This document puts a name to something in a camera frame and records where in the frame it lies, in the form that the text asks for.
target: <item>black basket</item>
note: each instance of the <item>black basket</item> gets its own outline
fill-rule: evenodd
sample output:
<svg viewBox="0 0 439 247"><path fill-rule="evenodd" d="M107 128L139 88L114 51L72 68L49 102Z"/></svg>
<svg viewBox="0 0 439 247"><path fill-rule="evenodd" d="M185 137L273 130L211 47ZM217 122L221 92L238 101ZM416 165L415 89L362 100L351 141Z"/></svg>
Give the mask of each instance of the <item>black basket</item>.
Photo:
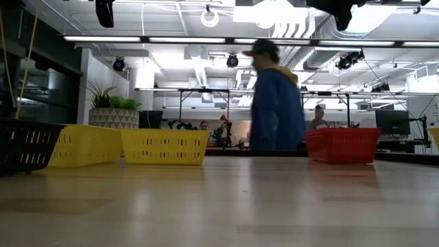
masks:
<svg viewBox="0 0 439 247"><path fill-rule="evenodd" d="M64 127L0 118L0 175L46 168Z"/></svg>

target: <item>wooden table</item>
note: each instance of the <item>wooden table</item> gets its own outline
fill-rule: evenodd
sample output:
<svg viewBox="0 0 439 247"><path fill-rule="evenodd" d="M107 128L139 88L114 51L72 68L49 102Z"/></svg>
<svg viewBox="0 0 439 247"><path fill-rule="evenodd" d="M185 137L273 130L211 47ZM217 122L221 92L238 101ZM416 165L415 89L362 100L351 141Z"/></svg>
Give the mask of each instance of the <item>wooden table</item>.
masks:
<svg viewBox="0 0 439 247"><path fill-rule="evenodd" d="M439 169L206 157L0 179L0 246L435 246Z"/></svg>

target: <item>black equipment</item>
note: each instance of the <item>black equipment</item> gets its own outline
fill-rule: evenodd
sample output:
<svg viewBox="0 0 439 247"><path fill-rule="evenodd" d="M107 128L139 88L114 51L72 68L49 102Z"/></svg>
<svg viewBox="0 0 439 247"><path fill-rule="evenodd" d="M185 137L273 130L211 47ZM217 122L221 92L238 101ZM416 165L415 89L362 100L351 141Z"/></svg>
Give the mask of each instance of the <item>black equipment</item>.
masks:
<svg viewBox="0 0 439 247"><path fill-rule="evenodd" d="M116 61L114 64L112 64L112 68L115 71L119 71L122 72L125 70L125 62L124 62L125 58L116 58Z"/></svg>
<svg viewBox="0 0 439 247"><path fill-rule="evenodd" d="M159 129L162 116L162 110L143 110L139 112L139 128Z"/></svg>
<svg viewBox="0 0 439 247"><path fill-rule="evenodd" d="M349 52L347 56L340 57L340 61L335 65L339 70L349 69L354 64L358 63L359 60L364 59L364 52L355 51Z"/></svg>
<svg viewBox="0 0 439 247"><path fill-rule="evenodd" d="M17 7L25 7L26 5L22 0L2 0L0 1L0 8L8 9L8 8L17 8Z"/></svg>
<svg viewBox="0 0 439 247"><path fill-rule="evenodd" d="M198 130L198 128L195 126L192 126L191 123L184 123L184 122L178 121L178 120L172 120L172 121L167 122L167 125L169 126L169 128L171 130L173 129L174 124L178 124L177 130L181 130L181 129L183 129L183 130Z"/></svg>
<svg viewBox="0 0 439 247"><path fill-rule="evenodd" d="M328 14L332 14L335 18L337 30L344 31L346 28L348 28L349 22L352 19L352 6L356 4L358 7L362 7L369 1L375 0L307 0L307 5L309 7L314 7L318 10L325 11ZM399 2L402 2L402 0L381 0L380 4L391 5ZM422 6L428 2L430 2L430 0L420 0L420 4Z"/></svg>
<svg viewBox="0 0 439 247"><path fill-rule="evenodd" d="M230 54L227 58L227 67L229 68L235 68L239 64L239 60L236 57L236 54Z"/></svg>
<svg viewBox="0 0 439 247"><path fill-rule="evenodd" d="M376 110L375 119L381 134L410 134L409 113L405 110Z"/></svg>
<svg viewBox="0 0 439 247"><path fill-rule="evenodd" d="M388 83L383 83L379 86L372 87L371 93L380 93L380 92L388 92L390 91L390 86Z"/></svg>
<svg viewBox="0 0 439 247"><path fill-rule="evenodd" d="M223 137L224 129L226 130L226 137ZM217 147L230 148L232 145L232 123L225 120L224 123L213 130L213 138Z"/></svg>
<svg viewBox="0 0 439 247"><path fill-rule="evenodd" d="M96 0L96 15L102 27L115 27L115 20L112 16L112 3L115 0Z"/></svg>

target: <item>computer monitor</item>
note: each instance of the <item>computer monitor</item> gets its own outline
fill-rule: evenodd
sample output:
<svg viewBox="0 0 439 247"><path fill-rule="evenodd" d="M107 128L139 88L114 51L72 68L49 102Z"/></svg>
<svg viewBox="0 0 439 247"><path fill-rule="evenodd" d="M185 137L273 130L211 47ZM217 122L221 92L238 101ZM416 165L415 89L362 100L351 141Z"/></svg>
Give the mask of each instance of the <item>computer monitor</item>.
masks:
<svg viewBox="0 0 439 247"><path fill-rule="evenodd" d="M406 110L376 110L375 119L381 134L410 134L409 113Z"/></svg>
<svg viewBox="0 0 439 247"><path fill-rule="evenodd" d="M162 121L162 110L143 110L139 113L139 128L159 129Z"/></svg>

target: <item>security camera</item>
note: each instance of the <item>security camera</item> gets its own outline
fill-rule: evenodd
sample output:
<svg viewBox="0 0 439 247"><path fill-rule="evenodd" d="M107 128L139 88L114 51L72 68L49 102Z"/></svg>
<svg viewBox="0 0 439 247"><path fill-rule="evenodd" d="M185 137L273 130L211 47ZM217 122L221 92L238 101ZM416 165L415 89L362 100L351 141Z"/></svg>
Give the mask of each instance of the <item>security camera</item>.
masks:
<svg viewBox="0 0 439 247"><path fill-rule="evenodd" d="M125 58L116 58L115 63L112 64L112 68L115 71L122 72L126 70Z"/></svg>
<svg viewBox="0 0 439 247"><path fill-rule="evenodd" d="M236 66L238 66L238 64L239 64L239 60L236 57L236 54L230 54L227 59L227 67L235 68Z"/></svg>

